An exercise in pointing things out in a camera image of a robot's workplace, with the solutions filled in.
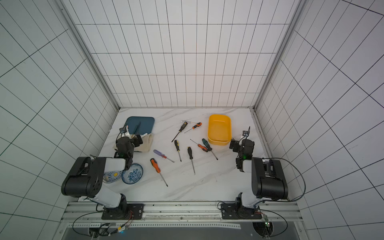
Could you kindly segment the large orange black screwdriver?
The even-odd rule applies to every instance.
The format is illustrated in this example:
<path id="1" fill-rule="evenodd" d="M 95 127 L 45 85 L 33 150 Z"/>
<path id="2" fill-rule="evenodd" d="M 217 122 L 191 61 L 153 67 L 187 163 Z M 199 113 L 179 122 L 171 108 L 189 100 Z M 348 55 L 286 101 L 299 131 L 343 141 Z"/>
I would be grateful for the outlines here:
<path id="1" fill-rule="evenodd" d="M 154 158 L 151 158 L 150 162 L 151 162 L 151 165 L 155 168 L 156 172 L 161 176 L 161 178 L 164 181 L 164 183 L 166 184 L 166 186 L 168 187 L 167 182 L 165 181 L 163 175 L 161 174 L 161 169 L 160 169 L 157 161 Z"/>

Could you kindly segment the slim orange screwdriver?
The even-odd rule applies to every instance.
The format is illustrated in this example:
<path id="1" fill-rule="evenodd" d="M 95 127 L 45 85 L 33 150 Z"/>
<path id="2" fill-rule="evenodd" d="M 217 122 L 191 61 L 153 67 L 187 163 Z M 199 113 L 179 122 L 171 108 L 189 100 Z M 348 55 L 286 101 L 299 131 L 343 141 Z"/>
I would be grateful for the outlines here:
<path id="1" fill-rule="evenodd" d="M 192 141 L 193 143 L 197 144 L 197 146 L 198 146 L 200 149 L 202 149 L 204 152 L 209 152 L 209 150 L 208 150 L 205 146 L 203 146 L 203 145 L 201 145 L 201 144 L 199 144 L 199 143 L 196 143 L 196 142 L 193 141 L 192 139 L 191 139 L 191 141 Z"/>

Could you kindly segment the black yellow deli screwdriver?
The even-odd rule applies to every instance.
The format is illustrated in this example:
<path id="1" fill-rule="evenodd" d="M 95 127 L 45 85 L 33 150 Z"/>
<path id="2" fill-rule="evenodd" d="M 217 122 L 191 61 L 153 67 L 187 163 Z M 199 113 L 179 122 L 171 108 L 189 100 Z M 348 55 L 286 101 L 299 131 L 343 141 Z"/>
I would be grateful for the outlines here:
<path id="1" fill-rule="evenodd" d="M 192 152 L 192 148 L 191 147 L 188 147 L 188 154 L 189 154 L 189 158 L 190 158 L 191 163 L 192 163 L 194 174 L 196 174 L 195 167 L 194 167 L 194 162 L 193 162 L 193 152 Z"/>

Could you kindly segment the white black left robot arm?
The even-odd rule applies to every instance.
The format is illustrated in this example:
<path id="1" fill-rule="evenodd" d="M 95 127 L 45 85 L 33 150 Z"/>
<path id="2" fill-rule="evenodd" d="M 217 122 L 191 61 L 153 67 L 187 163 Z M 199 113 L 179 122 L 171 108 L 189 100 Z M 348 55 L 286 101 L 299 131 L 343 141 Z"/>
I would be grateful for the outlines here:
<path id="1" fill-rule="evenodd" d="M 124 194 L 109 189 L 103 182 L 105 173 L 128 171 L 133 164 L 135 147 L 143 140 L 140 135 L 120 137 L 116 140 L 117 155 L 109 157 L 79 157 L 61 186 L 65 196 L 86 197 L 104 207 L 103 220 L 139 219 L 139 208 L 127 203 Z"/>

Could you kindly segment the green black screwdriver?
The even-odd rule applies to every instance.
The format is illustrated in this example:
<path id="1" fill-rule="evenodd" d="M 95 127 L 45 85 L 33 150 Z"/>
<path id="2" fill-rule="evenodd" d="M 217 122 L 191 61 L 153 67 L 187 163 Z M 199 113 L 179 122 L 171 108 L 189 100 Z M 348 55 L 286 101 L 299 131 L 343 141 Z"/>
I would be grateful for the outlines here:
<path id="1" fill-rule="evenodd" d="M 214 154 L 213 149 L 211 148 L 209 142 L 208 142 L 206 139 L 204 139 L 204 138 L 202 139 L 202 142 L 203 142 L 203 144 L 205 145 L 205 147 L 208 149 L 208 151 L 211 152 L 211 153 L 214 155 L 214 157 L 216 158 L 216 160 L 218 160 L 218 158 L 217 158 L 217 156 Z"/>

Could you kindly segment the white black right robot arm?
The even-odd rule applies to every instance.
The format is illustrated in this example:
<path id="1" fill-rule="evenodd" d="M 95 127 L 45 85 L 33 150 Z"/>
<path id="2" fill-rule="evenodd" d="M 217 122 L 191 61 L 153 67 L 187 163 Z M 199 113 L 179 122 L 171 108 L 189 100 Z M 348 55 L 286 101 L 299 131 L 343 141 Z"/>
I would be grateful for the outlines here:
<path id="1" fill-rule="evenodd" d="M 281 161 L 253 157 L 255 143 L 248 139 L 231 140 L 229 148 L 237 153 L 236 167 L 251 174 L 251 192 L 240 193 L 235 200 L 235 213 L 239 218 L 260 216 L 258 204 L 288 199 L 288 184 Z"/>

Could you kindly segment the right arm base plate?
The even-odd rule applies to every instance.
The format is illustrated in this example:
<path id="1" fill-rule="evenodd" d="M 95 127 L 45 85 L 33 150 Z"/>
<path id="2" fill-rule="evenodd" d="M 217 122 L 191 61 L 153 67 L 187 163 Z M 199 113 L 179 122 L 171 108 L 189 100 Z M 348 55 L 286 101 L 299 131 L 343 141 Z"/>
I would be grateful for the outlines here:
<path id="1" fill-rule="evenodd" d="M 218 209 L 223 220 L 261 220 L 263 217 L 255 209 L 245 208 L 242 205 L 238 207 L 235 203 L 220 202 Z"/>

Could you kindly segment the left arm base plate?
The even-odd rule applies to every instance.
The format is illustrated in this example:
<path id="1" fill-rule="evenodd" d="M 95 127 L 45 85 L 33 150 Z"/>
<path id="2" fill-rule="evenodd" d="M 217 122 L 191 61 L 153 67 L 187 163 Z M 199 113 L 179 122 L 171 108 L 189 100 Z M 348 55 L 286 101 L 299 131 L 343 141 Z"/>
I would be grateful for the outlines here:
<path id="1" fill-rule="evenodd" d="M 117 208 L 105 208 L 102 220 L 141 220 L 144 204 L 123 204 Z"/>

